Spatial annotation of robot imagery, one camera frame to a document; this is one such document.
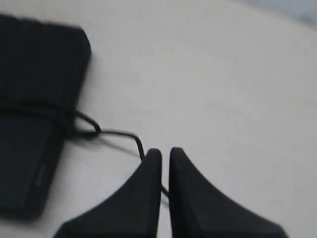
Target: cable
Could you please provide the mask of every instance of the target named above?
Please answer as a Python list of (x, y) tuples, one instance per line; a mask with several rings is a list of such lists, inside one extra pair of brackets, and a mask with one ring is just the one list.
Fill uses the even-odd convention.
[[(142, 142), (140, 138), (132, 133), (125, 132), (125, 131), (118, 131), (118, 130), (104, 130), (101, 129), (99, 124), (93, 120), (88, 115), (79, 112), (77, 110), (70, 110), (64, 107), (60, 107), (51, 103), (46, 102), (38, 102), (38, 101), (26, 101), (26, 102), (1, 102), (0, 101), (0, 114), (5, 112), (15, 113), (15, 114), (22, 114), (32, 117), (38, 117), (41, 119), (47, 119), (52, 123), (56, 124), (65, 132), (65, 136), (67, 138), (83, 138), (83, 139), (95, 139), (101, 135), (113, 135), (113, 136), (121, 136), (121, 137), (129, 137), (133, 139), (138, 147), (139, 155), (141, 161), (144, 160), (145, 154)], [(90, 124), (94, 129), (87, 130), (87, 129), (80, 129), (69, 123), (65, 122), (64, 119), (59, 119), (57, 115), (52, 115), (52, 112), (48, 113), (46, 110), (39, 110), (39, 109), (51, 109), (56, 110), (57, 112), (63, 112), (64, 114), (68, 115), (73, 121), (73, 118), (79, 118), (86, 123)], [(167, 189), (161, 184), (161, 191), (162, 193), (168, 198), (168, 191)]]

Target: grey background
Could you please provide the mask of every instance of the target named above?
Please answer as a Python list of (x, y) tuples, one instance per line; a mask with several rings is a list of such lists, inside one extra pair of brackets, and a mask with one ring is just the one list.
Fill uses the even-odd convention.
[(274, 9), (285, 15), (317, 24), (317, 0), (243, 0), (250, 4)]

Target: black drawstring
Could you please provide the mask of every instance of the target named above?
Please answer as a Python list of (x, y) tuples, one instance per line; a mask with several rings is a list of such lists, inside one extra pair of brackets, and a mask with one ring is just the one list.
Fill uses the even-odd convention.
[[(52, 112), (48, 113), (45, 109), (50, 109), (51, 111), (54, 110), (59, 113), (63, 113), (64, 115), (68, 116), (70, 119), (72, 118), (79, 118), (86, 123), (90, 124), (94, 129), (93, 130), (86, 130), (80, 129), (73, 125), (73, 123), (67, 123), (65, 118), (59, 119), (60, 116), (52, 115)], [(1, 102), (0, 101), (0, 114), (1, 113), (14, 113), (14, 114), (21, 114), (26, 116), (38, 117), (41, 119), (46, 119), (51, 121), (52, 123), (56, 124), (65, 132), (65, 136), (67, 138), (83, 138), (83, 139), (95, 139), (100, 135), (114, 135), (114, 136), (124, 136), (129, 137), (135, 140), (141, 161), (144, 160), (145, 154), (142, 142), (140, 138), (132, 133), (124, 132), (124, 131), (117, 131), (117, 130), (103, 130), (100, 128), (98, 123), (87, 116), (84, 113), (81, 113), (77, 110), (70, 110), (64, 107), (60, 107), (50, 103), (44, 102), (37, 102), (37, 101), (28, 101), (28, 102), (19, 102), (19, 103), (9, 103), (9, 102)], [(167, 189), (161, 185), (162, 193), (168, 197)]]

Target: white background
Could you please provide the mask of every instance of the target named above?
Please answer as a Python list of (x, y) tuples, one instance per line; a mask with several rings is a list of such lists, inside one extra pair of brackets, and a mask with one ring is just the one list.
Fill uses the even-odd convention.
[[(137, 133), (145, 149), (181, 146), (221, 191), (317, 237), (317, 32), (226, 0), (2, 0), (0, 10), (81, 25), (93, 58), (79, 109)], [(135, 145), (67, 142), (38, 221), (0, 221), (1, 238), (50, 238), (116, 191)], [(159, 238), (171, 237), (161, 206)]]

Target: black string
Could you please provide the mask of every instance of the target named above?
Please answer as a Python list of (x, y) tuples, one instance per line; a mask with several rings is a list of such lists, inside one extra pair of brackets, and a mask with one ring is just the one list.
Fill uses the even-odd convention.
[[(141, 161), (143, 161), (145, 158), (142, 142), (137, 135), (125, 131), (101, 129), (95, 120), (77, 110), (70, 110), (54, 104), (38, 101), (27, 101), (22, 103), (8, 103), (0, 101), (0, 109), (0, 114), (9, 112), (49, 120), (62, 128), (62, 131), (65, 132), (65, 136), (68, 138), (95, 139), (101, 135), (129, 137), (136, 142)], [(52, 115), (52, 112), (48, 113), (45, 109), (50, 109), (50, 111), (62, 112), (69, 118), (79, 118), (90, 124), (94, 129), (86, 130), (77, 128), (76, 126), (74, 126), (74, 123), (67, 123), (65, 121), (65, 118), (59, 119), (58, 116)], [(162, 184), (161, 191), (166, 197), (168, 197), (168, 191)]]

